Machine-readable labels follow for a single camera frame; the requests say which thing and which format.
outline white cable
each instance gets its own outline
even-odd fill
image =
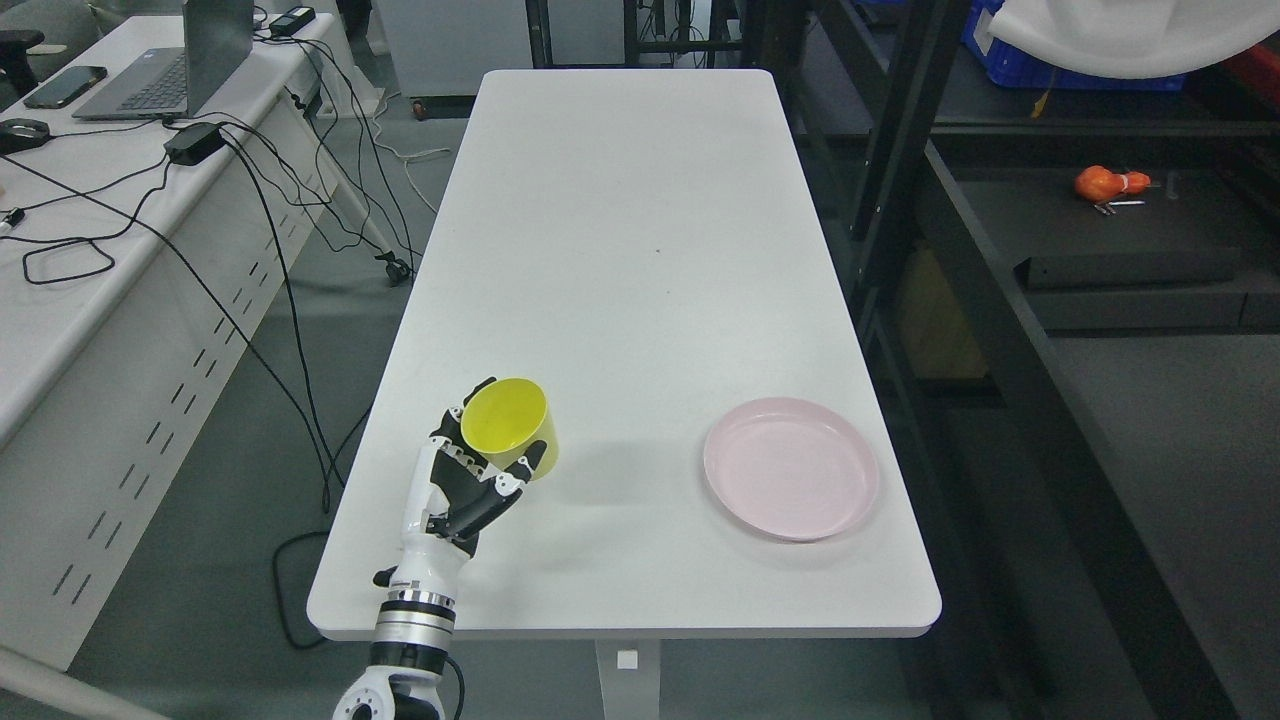
[[[390,109],[390,106],[392,106],[390,105],[390,100],[392,100],[392,97],[396,97],[397,95],[399,95],[399,91],[396,91],[396,92],[388,95],[387,97],[384,97],[381,108],[376,109],[374,111],[374,117],[370,118],[370,120],[374,123],[374,145],[376,145],[378,147],[381,147],[383,150],[389,151],[392,155],[396,155],[396,159],[399,160],[402,163],[402,167],[404,168],[404,178],[408,179],[408,186],[413,188],[413,193],[417,195],[417,199],[421,200],[422,202],[425,202],[426,206],[430,208],[433,213],[435,213],[436,215],[439,215],[440,214],[440,209],[436,208],[435,205],[433,205],[431,201],[428,200],[425,195],[422,195],[422,191],[417,187],[417,183],[413,182],[413,176],[411,176],[410,172],[408,172],[408,164],[410,163],[416,163],[417,160],[425,160],[428,158],[439,158],[440,155],[443,155],[445,152],[452,152],[452,150],[448,149],[448,147],[435,147],[433,150],[421,150],[419,152],[403,154],[399,150],[396,150],[394,147],[392,147],[390,145],[380,142],[378,138],[381,137],[381,135],[383,135],[383,126],[378,122],[378,118],[380,115],[383,115],[384,113],[387,113],[388,109]]]

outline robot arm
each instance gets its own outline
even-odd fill
[[[451,407],[419,452],[401,528],[399,565],[378,573],[388,589],[365,674],[338,702],[333,720],[442,720],[436,685],[453,637],[457,578],[479,533],[524,492],[547,445],[535,442],[498,469],[462,438],[466,404]]]

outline smartphone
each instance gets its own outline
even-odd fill
[[[28,108],[65,108],[105,77],[106,68],[97,65],[67,68],[58,77],[45,81],[35,92],[23,99],[22,104]]]

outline white table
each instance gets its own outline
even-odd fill
[[[334,27],[332,15],[319,15],[303,36],[321,37]],[[105,65],[114,77],[147,47],[180,42],[180,18],[133,18],[77,63]],[[202,111],[225,111],[256,127],[303,182],[324,192],[323,172],[330,192],[337,187],[337,199],[349,208],[351,187],[338,182],[328,154],[317,167],[315,135],[283,92],[285,85],[301,91],[314,76],[298,47],[255,44]],[[137,124],[74,120],[72,113],[90,95],[60,110],[19,104],[4,118],[40,119],[54,135]],[[55,138],[13,158],[90,190],[155,163],[173,135],[154,123]],[[292,187],[261,142],[250,138],[246,150],[264,172]],[[96,197],[132,211],[160,178],[156,169]],[[8,163],[0,163],[0,208],[64,193]],[[292,263],[314,219],[264,187]],[[252,333],[282,273],[253,184],[234,156],[220,150],[200,165],[172,168],[168,187],[141,217],[170,237]],[[124,219],[77,199],[32,210],[14,234],[93,236],[123,225]],[[101,246],[115,258],[110,272],[32,286],[23,281],[20,261],[31,246],[0,241],[0,687],[86,712],[109,712],[111,701],[49,667],[70,664],[246,348],[150,232],[134,228]],[[100,263],[81,246],[36,269],[68,274]]]
[[[417,451],[490,374],[547,389],[561,456],[481,533],[461,638],[613,641],[607,712],[655,716],[662,638],[913,637],[937,619],[767,73],[485,77],[311,589],[325,635],[371,637]],[[704,438],[764,396],[827,405],[867,438],[881,489],[860,527],[792,544],[718,506]],[[616,669],[621,647],[641,673]]]

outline laptop keyboard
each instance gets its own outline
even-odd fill
[[[122,110],[173,108],[187,97],[187,55],[183,53],[151,85],[120,104]]]

